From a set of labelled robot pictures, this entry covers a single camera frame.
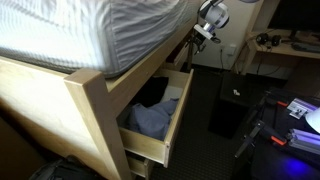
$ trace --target white bedsheet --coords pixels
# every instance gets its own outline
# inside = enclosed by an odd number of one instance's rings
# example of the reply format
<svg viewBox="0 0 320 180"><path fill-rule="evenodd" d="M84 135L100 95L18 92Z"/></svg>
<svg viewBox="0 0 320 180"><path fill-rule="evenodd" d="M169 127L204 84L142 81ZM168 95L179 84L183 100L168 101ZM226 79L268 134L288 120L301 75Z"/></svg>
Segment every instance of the white bedsheet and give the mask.
<svg viewBox="0 0 320 180"><path fill-rule="evenodd" d="M197 0L0 0L0 55L116 76L197 11Z"/></svg>

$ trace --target desk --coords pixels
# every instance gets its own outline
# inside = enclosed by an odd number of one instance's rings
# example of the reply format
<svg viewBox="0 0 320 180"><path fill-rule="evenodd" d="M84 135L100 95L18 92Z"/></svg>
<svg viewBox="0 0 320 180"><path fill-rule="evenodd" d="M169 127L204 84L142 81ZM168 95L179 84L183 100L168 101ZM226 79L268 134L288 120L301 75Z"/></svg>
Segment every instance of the desk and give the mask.
<svg viewBox="0 0 320 180"><path fill-rule="evenodd" d="M304 57L304 58L312 58L312 59L320 59L320 53L310 53L310 52L303 52L303 51L296 51L291 48L291 45L288 43L281 43L277 47L272 47L271 51L263 50L256 42L254 38L256 33L250 33L247 36L247 45L249 48L249 52L246 55L244 60L244 65L241 69L241 75L245 75L248 72L248 69L256 55L257 52L264 52L264 53L273 53L273 54L282 54L288 56L297 56L297 57Z"/></svg>
<svg viewBox="0 0 320 180"><path fill-rule="evenodd" d="M277 91L279 92L277 94L285 97L289 102L294 97L297 97L293 93L287 93L282 90ZM292 128L316 133L304 118L298 120L291 117L286 107L279 105L266 105L262 121L271 127L273 126L282 136L285 136L288 130ZM320 179L320 156L290 146L272 145L269 141L262 139L261 136L257 138L251 164L251 176L253 179Z"/></svg>

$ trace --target bed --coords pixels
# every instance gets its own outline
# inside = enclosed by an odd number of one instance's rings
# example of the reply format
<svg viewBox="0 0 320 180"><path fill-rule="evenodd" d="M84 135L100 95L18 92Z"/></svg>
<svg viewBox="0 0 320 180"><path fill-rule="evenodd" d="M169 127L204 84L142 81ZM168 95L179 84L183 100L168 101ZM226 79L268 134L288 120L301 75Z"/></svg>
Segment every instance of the bed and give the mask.
<svg viewBox="0 0 320 180"><path fill-rule="evenodd" d="M76 68L69 74L59 67L24 59L34 61L43 55L30 58L30 53L25 56L15 50L18 55L12 56L2 51L0 109L41 146L61 156L74 154L107 179L131 179L131 173L148 178L154 162L168 166L193 73L161 67L190 34L196 18L192 15L143 58L110 76L105 69L94 67ZM180 99L164 141L119 128L116 121L153 75L169 77L168 87L180 89L173 92ZM125 150L145 159L127 157Z"/></svg>

